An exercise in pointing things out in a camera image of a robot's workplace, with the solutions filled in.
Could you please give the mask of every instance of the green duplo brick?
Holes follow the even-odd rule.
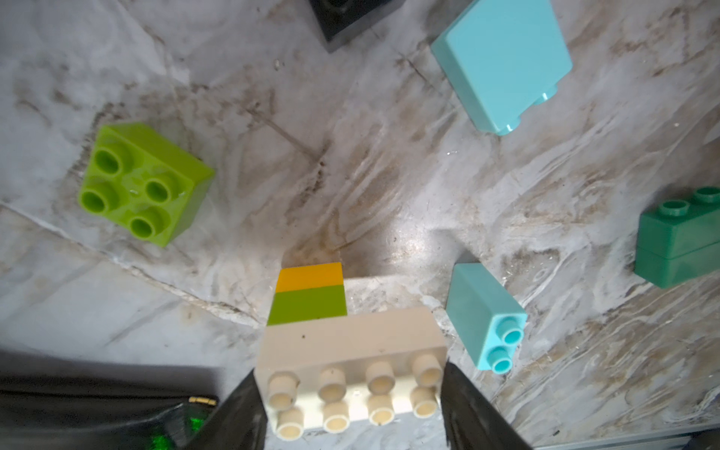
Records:
[[[642,248],[637,249],[635,257],[635,273],[663,289],[718,269],[720,242],[672,259],[662,258]]]
[[[640,216],[635,273],[671,287],[720,269],[720,188],[697,189]]]
[[[637,246],[677,258],[720,241],[720,188],[702,187],[687,200],[668,200],[640,216]]]
[[[195,218],[215,172],[142,123],[98,132],[78,201],[91,214],[166,246]]]
[[[275,294],[268,317],[268,325],[334,318],[348,315],[345,287],[316,287]]]

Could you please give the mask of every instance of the yellow duplo brick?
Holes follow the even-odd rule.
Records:
[[[316,287],[343,284],[343,266],[340,263],[282,269],[275,292],[300,291]]]

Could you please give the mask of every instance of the light blue duplo brick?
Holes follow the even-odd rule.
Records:
[[[506,135],[572,61],[549,0],[476,0],[432,44],[475,127]]]
[[[479,370],[513,368],[528,315],[482,264],[455,265],[446,310]]]

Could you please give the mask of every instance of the toy block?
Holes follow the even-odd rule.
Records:
[[[98,132],[78,201],[160,247],[185,231],[215,172],[141,123]]]
[[[720,269],[720,242],[671,259],[663,258],[643,248],[638,248],[635,256],[635,274],[663,289],[718,269]]]
[[[400,8],[405,0],[310,0],[325,48],[334,52]]]
[[[341,286],[343,266],[340,263],[282,269],[275,292],[299,291],[314,287]]]
[[[668,200],[640,216],[635,273],[666,288],[720,269],[720,188]]]
[[[687,200],[668,200],[640,216],[637,246],[663,258],[720,242],[720,188],[705,186]]]
[[[339,315],[348,315],[345,287],[342,284],[277,292],[268,316],[268,325],[334,318]]]
[[[549,0],[476,0],[431,49],[475,127],[501,136],[572,69]]]
[[[512,369],[528,315],[482,264],[455,265],[446,310],[479,370]]]
[[[431,417],[446,357],[432,313],[417,307],[267,327],[254,374],[271,430],[292,441],[357,420]]]

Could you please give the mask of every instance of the white marble countertop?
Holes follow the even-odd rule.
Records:
[[[350,313],[429,306],[451,359],[533,445],[718,420],[720,275],[660,290],[632,264],[640,212],[720,184],[720,4],[553,1],[575,67],[498,138],[428,48],[468,3],[407,1],[327,54],[301,0],[4,2],[0,346],[127,364],[188,351],[226,395],[280,268],[342,261]],[[165,249],[76,203],[98,127],[124,121],[217,170]],[[475,371],[445,315],[463,258],[530,315],[507,376]],[[292,448],[420,443],[444,446],[439,418]]]

